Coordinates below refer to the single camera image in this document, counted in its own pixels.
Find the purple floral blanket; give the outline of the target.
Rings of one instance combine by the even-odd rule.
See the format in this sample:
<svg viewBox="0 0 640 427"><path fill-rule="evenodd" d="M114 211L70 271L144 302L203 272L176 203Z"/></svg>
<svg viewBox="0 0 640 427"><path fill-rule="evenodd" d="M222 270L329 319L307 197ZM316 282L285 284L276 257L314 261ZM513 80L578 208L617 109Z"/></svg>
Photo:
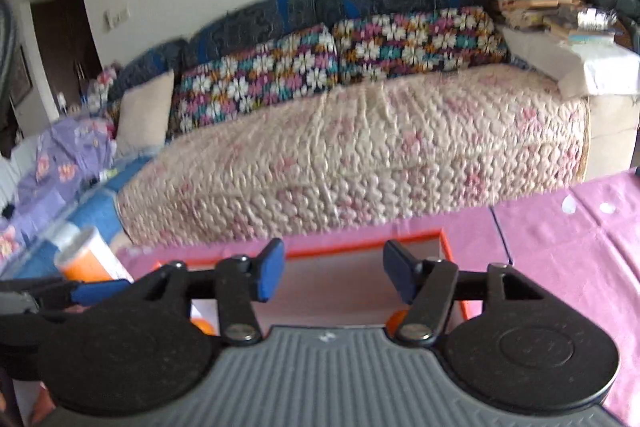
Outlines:
<svg viewBox="0 0 640 427"><path fill-rule="evenodd" d="M35 164L1 206L1 263L21 254L86 188L113 165L113 123L100 117L61 119L38 138Z"/></svg>

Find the orange cylindrical canister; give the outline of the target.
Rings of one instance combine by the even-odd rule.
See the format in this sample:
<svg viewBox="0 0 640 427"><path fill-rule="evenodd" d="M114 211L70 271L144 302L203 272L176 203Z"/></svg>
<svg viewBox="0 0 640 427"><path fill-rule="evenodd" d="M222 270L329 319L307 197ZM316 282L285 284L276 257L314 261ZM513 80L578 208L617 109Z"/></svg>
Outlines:
<svg viewBox="0 0 640 427"><path fill-rule="evenodd" d="M67 280L99 283L134 279L115 256L97 228L85 228L53 258Z"/></svg>

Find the floral crochet cushion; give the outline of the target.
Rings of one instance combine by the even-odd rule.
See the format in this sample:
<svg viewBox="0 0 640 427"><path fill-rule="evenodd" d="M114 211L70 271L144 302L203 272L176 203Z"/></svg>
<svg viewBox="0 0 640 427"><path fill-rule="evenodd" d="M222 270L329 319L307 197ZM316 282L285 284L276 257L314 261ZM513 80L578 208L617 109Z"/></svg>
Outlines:
<svg viewBox="0 0 640 427"><path fill-rule="evenodd" d="M172 98L168 136L321 94L337 83L337 48L329 28L294 31L185 72Z"/></svg>
<svg viewBox="0 0 640 427"><path fill-rule="evenodd" d="M505 63L509 51L480 6L371 15L332 28L344 83Z"/></svg>

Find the beige pillow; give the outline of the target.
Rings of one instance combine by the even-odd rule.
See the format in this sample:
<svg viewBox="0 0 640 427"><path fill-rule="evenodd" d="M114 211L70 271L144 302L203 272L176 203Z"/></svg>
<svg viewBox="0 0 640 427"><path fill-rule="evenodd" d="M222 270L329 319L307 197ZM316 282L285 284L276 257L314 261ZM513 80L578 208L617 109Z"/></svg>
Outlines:
<svg viewBox="0 0 640 427"><path fill-rule="evenodd" d="M174 81L175 73L170 70L125 92L116 132L120 156L164 145Z"/></svg>

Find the orange cardboard box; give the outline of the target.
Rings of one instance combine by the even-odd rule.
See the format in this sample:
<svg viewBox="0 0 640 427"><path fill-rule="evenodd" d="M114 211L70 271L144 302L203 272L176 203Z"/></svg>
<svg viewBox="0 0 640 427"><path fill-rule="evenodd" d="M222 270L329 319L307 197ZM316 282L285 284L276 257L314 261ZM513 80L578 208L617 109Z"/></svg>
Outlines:
<svg viewBox="0 0 640 427"><path fill-rule="evenodd" d="M268 303L255 303L262 329L273 325L383 324L405 305L383 268L383 246L397 239L414 257L441 257L478 271L469 247L441 227L421 231L364 228L314 235L279 235L284 270Z"/></svg>

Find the dark blue sofa backrest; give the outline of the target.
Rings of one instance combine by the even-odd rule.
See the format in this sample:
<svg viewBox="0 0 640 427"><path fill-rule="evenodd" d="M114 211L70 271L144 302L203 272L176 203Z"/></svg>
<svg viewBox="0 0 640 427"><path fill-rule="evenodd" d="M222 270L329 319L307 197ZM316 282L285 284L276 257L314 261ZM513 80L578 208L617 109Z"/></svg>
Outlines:
<svg viewBox="0 0 640 427"><path fill-rule="evenodd" d="M259 0L205 25L190 38L173 38L140 54L117 74L107 100L149 80L218 60L258 43L318 24L332 27L345 18L386 13L435 11L480 5L489 0Z"/></svg>

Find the stack of books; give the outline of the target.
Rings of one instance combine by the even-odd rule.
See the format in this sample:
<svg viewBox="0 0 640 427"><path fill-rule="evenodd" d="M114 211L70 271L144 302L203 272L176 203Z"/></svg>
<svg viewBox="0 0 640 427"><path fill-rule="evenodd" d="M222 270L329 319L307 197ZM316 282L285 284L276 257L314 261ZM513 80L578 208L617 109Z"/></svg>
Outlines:
<svg viewBox="0 0 640 427"><path fill-rule="evenodd" d="M582 0L491 0L506 27L576 43L615 41L617 16Z"/></svg>

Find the pink floral tablecloth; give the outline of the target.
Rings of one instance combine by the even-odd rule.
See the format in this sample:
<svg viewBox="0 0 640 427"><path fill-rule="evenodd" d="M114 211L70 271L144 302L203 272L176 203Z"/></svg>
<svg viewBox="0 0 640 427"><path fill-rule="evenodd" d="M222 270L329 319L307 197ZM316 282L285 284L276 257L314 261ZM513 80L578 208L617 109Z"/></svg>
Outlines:
<svg viewBox="0 0 640 427"><path fill-rule="evenodd" d="M441 227L482 271L510 263L605 329L620 350L606 404L628 425L639 421L639 178L625 171L494 207L364 228Z"/></svg>

